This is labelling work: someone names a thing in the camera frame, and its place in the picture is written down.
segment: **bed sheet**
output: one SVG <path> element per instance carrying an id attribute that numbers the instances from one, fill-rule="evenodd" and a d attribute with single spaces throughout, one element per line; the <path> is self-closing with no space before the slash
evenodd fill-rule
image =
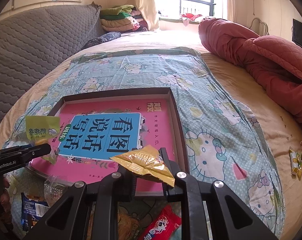
<path id="1" fill-rule="evenodd" d="M 199 51 L 214 76 L 231 96 L 246 104 L 255 113 L 275 157 L 283 185 L 286 220 L 281 239 L 292 239 L 302 225 L 302 179 L 298 181 L 291 176 L 288 149 L 290 146 L 296 149 L 300 147 L 302 130 L 292 116 L 271 100 L 263 88 L 243 68 L 227 63 L 209 53 L 201 45 L 198 35 L 194 33 L 176 31 L 130 33 L 114 41 L 85 49 L 70 57 L 35 84 L 8 112 L 0 124 L 0 149 L 11 135 L 17 118 L 24 114 L 32 101 L 41 98 L 46 93 L 53 81 L 69 67 L 74 57 L 89 52 L 169 49 L 179 46 Z"/>

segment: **metal screw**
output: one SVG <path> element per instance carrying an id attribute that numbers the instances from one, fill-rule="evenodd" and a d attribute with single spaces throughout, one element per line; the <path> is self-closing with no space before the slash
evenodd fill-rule
<path id="1" fill-rule="evenodd" d="M 84 182 L 81 181 L 81 180 L 77 181 L 77 182 L 74 183 L 74 186 L 77 187 L 77 188 L 83 187 L 84 186 Z"/>
<path id="2" fill-rule="evenodd" d="M 121 177 L 121 173 L 119 173 L 119 172 L 113 172 L 112 173 L 112 178 L 118 179 L 119 177 Z"/>
<path id="3" fill-rule="evenodd" d="M 184 178 L 187 176 L 187 174 L 186 174 L 185 172 L 183 172 L 183 171 L 179 171 L 179 172 L 177 173 L 177 176 L 178 176 L 180 179 L 184 179 Z"/>
<path id="4" fill-rule="evenodd" d="M 223 186 L 224 186 L 224 183 L 223 183 L 222 181 L 217 180 L 217 181 L 214 182 L 214 185 L 215 185 L 216 187 L 223 187 Z"/>

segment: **window sill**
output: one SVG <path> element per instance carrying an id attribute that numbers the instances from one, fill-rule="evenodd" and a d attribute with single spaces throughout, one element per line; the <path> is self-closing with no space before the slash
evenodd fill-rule
<path id="1" fill-rule="evenodd" d="M 159 16 L 160 21 L 172 22 L 172 23 L 183 23 L 181 19 L 167 18 Z M 189 24 L 200 24 L 199 22 L 190 21 Z"/>

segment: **green blanket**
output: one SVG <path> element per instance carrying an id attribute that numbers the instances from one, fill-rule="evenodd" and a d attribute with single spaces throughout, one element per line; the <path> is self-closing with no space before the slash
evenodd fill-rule
<path id="1" fill-rule="evenodd" d="M 120 12 L 118 15 L 100 15 L 101 19 L 109 20 L 109 21 L 121 20 L 130 16 L 131 16 L 130 14 L 125 12 Z"/>
<path id="2" fill-rule="evenodd" d="M 121 12 L 130 13 L 133 7 L 133 5 L 122 5 L 115 8 L 103 9 L 100 11 L 100 15 L 118 15 Z"/>

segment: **curtain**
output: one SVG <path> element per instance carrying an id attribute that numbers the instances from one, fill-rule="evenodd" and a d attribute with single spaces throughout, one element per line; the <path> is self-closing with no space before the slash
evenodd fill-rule
<path id="1" fill-rule="evenodd" d="M 235 0 L 223 0 L 223 18 L 235 22 Z"/>
<path id="2" fill-rule="evenodd" d="M 155 0 L 135 0 L 135 4 L 147 22 L 148 29 L 150 31 L 158 30 L 160 28 L 159 14 L 156 10 Z"/>

